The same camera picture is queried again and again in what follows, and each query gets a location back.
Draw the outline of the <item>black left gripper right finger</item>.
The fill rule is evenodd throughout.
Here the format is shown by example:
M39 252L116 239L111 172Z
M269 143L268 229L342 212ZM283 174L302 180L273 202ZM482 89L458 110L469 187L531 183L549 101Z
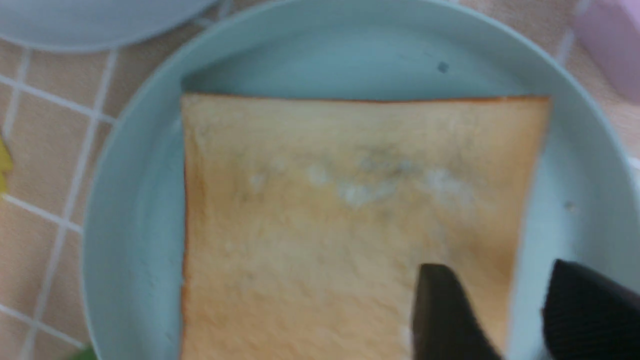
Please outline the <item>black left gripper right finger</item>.
M575 261L553 264L542 337L554 360L637 360L640 297Z

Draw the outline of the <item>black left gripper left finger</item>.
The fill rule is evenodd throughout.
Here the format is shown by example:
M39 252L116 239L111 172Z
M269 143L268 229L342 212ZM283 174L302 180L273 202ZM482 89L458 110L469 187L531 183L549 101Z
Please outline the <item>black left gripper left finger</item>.
M421 264L413 302L414 360L500 360L454 271Z

